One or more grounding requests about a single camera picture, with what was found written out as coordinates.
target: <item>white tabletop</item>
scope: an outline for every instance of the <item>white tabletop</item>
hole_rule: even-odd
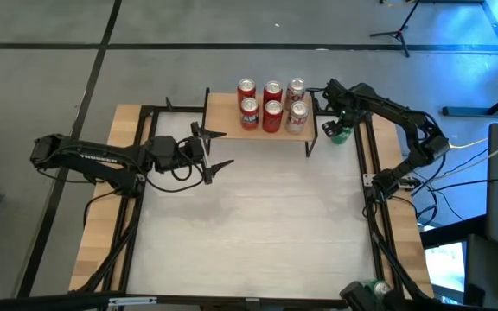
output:
[[[161,113],[156,134],[180,140],[201,117]],[[211,162],[228,159],[212,185],[146,188],[129,293],[338,299],[374,278],[353,137],[340,146],[320,132],[310,158],[300,142],[214,140]],[[201,177],[149,178],[175,189]]]

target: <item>wooden shelf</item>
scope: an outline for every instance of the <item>wooden shelf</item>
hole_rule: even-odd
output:
[[[276,133],[263,130],[263,94],[257,94],[259,102],[259,127],[255,130],[244,130],[241,127],[241,114],[238,107],[238,96],[235,93],[209,93],[207,100],[207,113],[205,129],[227,133],[224,139],[255,139],[255,140],[281,140],[296,142],[311,142],[315,139],[315,118],[309,94],[305,94],[303,101],[309,107],[309,116],[304,124],[303,132],[291,134],[285,129],[288,113],[284,111],[282,125]]]

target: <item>metal bracket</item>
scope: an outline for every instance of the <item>metal bracket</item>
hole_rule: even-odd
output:
[[[372,186],[372,179],[376,176],[376,174],[363,174],[362,175],[362,183],[364,183],[364,187]]]
[[[156,297],[127,297],[109,299],[109,307],[140,306],[156,304]]]
[[[372,179],[376,176],[376,174],[363,174],[362,175],[362,183],[364,183],[364,187],[372,186]],[[398,182],[399,189],[414,189],[414,185],[412,185],[412,181],[414,179],[410,175],[405,175]]]

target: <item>can lid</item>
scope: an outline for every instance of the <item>can lid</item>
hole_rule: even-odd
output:
[[[256,111],[259,108],[259,104],[255,98],[245,98],[241,102],[241,109],[247,112]]]
[[[301,78],[291,79],[290,87],[295,91],[302,91],[304,90],[304,80]]]
[[[302,101],[297,101],[291,105],[291,113],[297,116],[306,116],[308,112],[307,105]]]
[[[272,115],[277,115],[282,112],[282,104],[278,102],[277,100],[271,100],[265,105],[266,112],[272,114]]]
[[[238,86],[241,91],[251,91],[255,88],[255,81],[245,78],[239,82]]]
[[[271,94],[276,94],[282,91],[282,86],[277,81],[270,81],[266,83],[265,89]]]

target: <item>white cable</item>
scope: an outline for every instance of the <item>white cable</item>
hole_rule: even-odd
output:
[[[476,141],[476,142],[473,142],[473,143],[469,143],[469,144],[465,144],[463,146],[454,146],[454,145],[450,144],[450,142],[449,142],[449,147],[451,149],[464,149],[464,148],[472,147],[472,146],[474,146],[475,144],[478,144],[478,143],[483,143],[483,142],[485,142],[488,139],[489,138],[483,138],[483,139],[480,139],[479,141]]]
[[[441,177],[434,178],[434,179],[433,179],[433,180],[431,180],[429,183],[432,183],[432,182],[434,182],[434,181],[439,181],[439,180],[441,180],[441,179],[443,179],[443,178],[449,177],[449,176],[454,175],[454,174],[456,174],[456,173],[460,173],[460,172],[462,172],[462,171],[464,171],[464,170],[466,170],[466,169],[468,169],[468,168],[472,168],[472,167],[474,167],[475,165],[477,165],[477,164],[479,164],[479,163],[481,163],[481,162],[484,162],[485,160],[487,160],[487,159],[489,159],[490,157],[495,156],[495,155],[497,155],[497,154],[498,154],[498,150],[494,151],[492,154],[490,154],[490,155],[488,155],[488,156],[484,157],[483,159],[479,160],[478,162],[476,162],[476,163],[474,163],[474,164],[470,164],[470,165],[469,165],[469,166],[467,166],[466,168],[461,168],[461,169],[456,170],[456,171],[454,171],[454,172],[452,172],[452,173],[449,173],[449,174],[447,174],[447,175],[445,175],[445,176],[441,176]]]

